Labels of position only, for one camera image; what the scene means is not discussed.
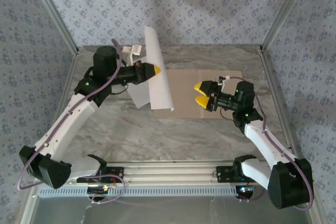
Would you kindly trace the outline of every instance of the marble surface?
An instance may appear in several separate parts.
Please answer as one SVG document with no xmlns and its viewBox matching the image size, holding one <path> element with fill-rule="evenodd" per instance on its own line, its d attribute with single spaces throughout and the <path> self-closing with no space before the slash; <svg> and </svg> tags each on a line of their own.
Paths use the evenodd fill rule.
<svg viewBox="0 0 336 224">
<path fill-rule="evenodd" d="M 96 48 L 80 51 L 71 90 L 92 66 Z M 285 137 L 266 80 L 257 46 L 162 47 L 167 69 L 240 70 L 252 81 L 268 115 L 268 126 L 285 144 Z M 232 121 L 224 119 L 157 119 L 150 105 L 137 109 L 128 93 L 109 96 L 79 130 L 64 161 L 95 154 L 107 161 L 224 159 L 254 154 L 255 145 Z"/>
</svg>

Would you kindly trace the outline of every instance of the purple cable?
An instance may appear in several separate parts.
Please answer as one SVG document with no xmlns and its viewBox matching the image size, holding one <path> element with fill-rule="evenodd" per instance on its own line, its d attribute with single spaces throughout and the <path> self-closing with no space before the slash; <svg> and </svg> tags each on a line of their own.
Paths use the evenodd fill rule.
<svg viewBox="0 0 336 224">
<path fill-rule="evenodd" d="M 105 175 L 97 175 L 97 176 L 85 176 L 84 178 L 104 178 L 104 177 L 112 177 L 112 178 L 117 178 L 118 180 L 120 180 L 121 182 L 122 182 L 122 190 L 121 190 L 121 192 L 117 195 L 117 196 L 115 196 L 113 199 L 109 199 L 109 200 L 107 200 L 107 201 L 94 201 L 94 199 L 96 198 L 96 197 L 98 197 L 98 196 L 101 196 L 101 197 L 104 197 L 104 198 L 106 198 L 104 195 L 102 195 L 102 194 L 95 194 L 93 197 L 92 197 L 92 199 L 91 199 L 91 201 L 92 201 L 92 203 L 93 204 L 106 204 L 106 203 L 110 203 L 110 202 L 113 202 L 113 201 L 116 201 L 117 199 L 119 199 L 123 194 L 124 194 L 124 192 L 125 192 L 125 189 L 126 189 L 126 184 L 125 184 L 125 181 L 121 178 L 121 177 L 119 177 L 119 176 L 117 176 L 117 175 L 114 175 L 114 174 L 105 174 Z"/>
<path fill-rule="evenodd" d="M 239 79 L 239 80 L 243 80 L 245 81 L 243 78 L 241 77 L 230 77 L 230 79 Z M 273 147 L 275 149 L 277 149 L 277 151 L 279 151 L 286 159 L 288 159 L 288 161 L 295 167 L 295 169 L 299 172 L 299 174 L 301 175 L 304 183 L 306 184 L 306 187 L 308 188 L 308 193 L 309 193 L 309 203 L 307 206 L 305 207 L 298 207 L 298 206 L 294 206 L 296 209 L 298 210 L 308 210 L 311 208 L 311 206 L 313 205 L 313 201 L 314 201 L 314 194 L 313 194 L 313 190 L 309 184 L 309 181 L 308 181 L 308 178 L 305 176 L 305 174 L 303 173 L 303 171 L 301 170 L 301 168 L 294 162 L 294 160 L 292 160 L 286 153 L 283 153 L 282 152 L 282 149 L 272 140 L 272 138 L 268 135 L 267 133 L 267 130 L 266 130 L 266 120 L 267 120 L 267 117 L 266 117 L 266 114 L 264 113 L 263 109 L 262 109 L 262 106 L 261 106 L 261 103 L 260 103 L 260 100 L 259 100 L 259 97 L 258 95 L 256 94 L 256 100 L 258 102 L 258 105 L 259 105 L 259 108 L 260 108 L 260 111 L 261 113 L 263 114 L 264 116 L 264 122 L 263 122 L 263 127 L 262 127 L 262 130 L 266 136 L 266 138 L 268 139 L 268 141 L 273 145 Z"/>
<path fill-rule="evenodd" d="M 266 189 L 263 188 L 262 190 L 263 191 L 257 197 L 250 199 L 250 201 L 260 199 L 262 196 L 264 196 L 266 193 Z"/>
<path fill-rule="evenodd" d="M 59 128 L 63 125 L 64 121 L 68 118 L 68 116 L 76 109 L 76 107 L 78 107 L 78 105 L 80 105 L 83 101 L 87 100 L 88 98 L 90 98 L 91 96 L 97 94 L 98 92 L 100 92 L 101 90 L 103 90 L 104 88 L 106 88 L 114 79 L 115 77 L 117 76 L 119 70 L 120 70 L 120 67 L 121 67 L 121 63 L 122 63 L 122 54 L 121 54 L 121 46 L 118 44 L 118 42 L 113 39 L 112 40 L 113 44 L 115 45 L 116 49 L 117 49 L 117 53 L 119 54 L 119 61 L 118 61 L 118 64 L 117 64 L 117 69 L 115 70 L 115 72 L 113 73 L 113 75 L 111 76 L 110 80 L 108 80 L 103 86 L 101 86 L 99 89 L 95 90 L 94 92 L 88 94 L 86 97 L 82 98 L 81 100 L 79 100 L 73 107 L 71 107 L 71 109 L 69 109 L 68 113 L 65 114 L 63 116 L 63 118 L 58 122 L 58 124 L 55 126 L 55 128 L 53 129 L 53 131 L 51 132 L 51 134 L 48 136 L 48 138 L 46 139 L 46 141 L 43 143 L 43 145 L 41 145 L 36 151 L 35 153 L 30 157 L 30 159 L 28 159 L 27 163 L 25 164 L 25 166 L 23 167 L 20 175 L 19 175 L 19 179 L 18 179 L 18 182 L 17 182 L 17 186 L 16 188 L 18 190 L 24 190 L 24 189 L 28 189 L 28 188 L 31 188 L 31 187 L 34 187 L 34 186 L 37 186 L 37 185 L 40 185 L 42 184 L 42 182 L 38 182 L 38 183 L 35 183 L 35 184 L 31 184 L 31 185 L 28 185 L 28 186 L 24 186 L 24 187 L 21 187 L 21 182 L 22 182 L 22 179 L 23 179 L 23 176 L 25 174 L 25 171 L 27 170 L 27 168 L 29 167 L 29 165 L 31 164 L 31 162 L 34 160 L 34 158 L 43 150 L 43 148 L 45 147 L 44 145 L 46 143 L 49 143 L 52 139 L 52 137 L 56 134 L 56 132 L 59 130 Z"/>
</svg>

